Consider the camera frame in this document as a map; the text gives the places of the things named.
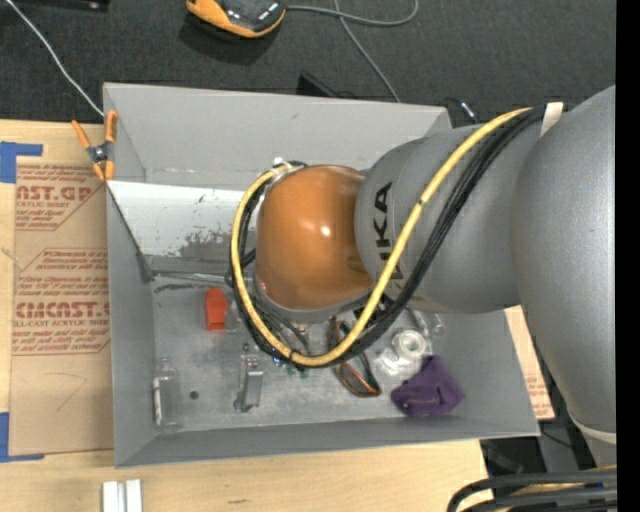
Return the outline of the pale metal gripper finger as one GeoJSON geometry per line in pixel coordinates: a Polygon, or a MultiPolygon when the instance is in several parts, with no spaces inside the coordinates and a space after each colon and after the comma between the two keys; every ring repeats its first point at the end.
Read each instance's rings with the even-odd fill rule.
{"type": "Polygon", "coordinates": [[[264,370],[257,355],[241,356],[239,409],[250,410],[260,404],[264,370]]]}

